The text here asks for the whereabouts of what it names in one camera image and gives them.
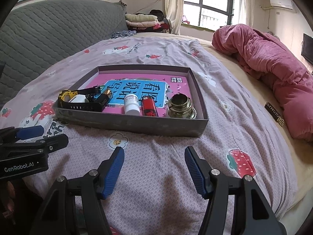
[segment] pink comforter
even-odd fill
[[[212,45],[273,90],[293,138],[313,140],[313,77],[283,43],[239,24],[218,29]]]

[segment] gold metal container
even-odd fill
[[[168,115],[171,118],[195,119],[196,110],[191,99],[184,94],[175,94],[168,102]]]

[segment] window frame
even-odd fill
[[[220,9],[217,9],[217,8],[214,8],[214,7],[211,7],[211,6],[203,5],[203,0],[199,0],[199,3],[193,3],[193,2],[188,2],[188,1],[184,0],[184,4],[189,4],[189,5],[200,7],[199,20],[198,20],[198,25],[197,25],[199,27],[201,27],[200,26],[200,21],[201,21],[201,11],[202,11],[202,8],[208,9],[208,10],[211,10],[211,11],[215,11],[215,12],[219,12],[219,13],[224,14],[224,15],[227,15],[228,16],[227,24],[228,25],[232,24],[232,19],[233,19],[233,16],[234,16],[234,14],[233,14],[234,0],[227,0],[227,11],[222,11]]]

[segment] silver bolt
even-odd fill
[[[96,169],[92,169],[90,172],[89,172],[89,175],[90,176],[96,176],[98,174],[98,171]]]
[[[215,176],[219,175],[220,174],[220,171],[218,169],[213,169],[211,170],[211,173]]]
[[[59,176],[59,177],[57,177],[57,181],[58,181],[58,182],[62,182],[64,179],[65,179],[64,176]]]
[[[250,175],[245,175],[245,180],[251,182],[253,178]]]

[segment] blue rubber grip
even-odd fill
[[[43,127],[41,125],[38,125],[19,129],[19,131],[16,133],[16,137],[21,140],[26,140],[42,136],[43,133]]]
[[[124,149],[121,148],[104,178],[104,190],[102,191],[103,199],[106,199],[110,194],[113,193],[117,178],[124,163],[124,159]]]
[[[204,197],[204,195],[207,194],[207,191],[205,189],[204,176],[202,175],[202,172],[200,171],[197,163],[195,162],[188,149],[185,150],[185,162],[197,190],[197,193]]]

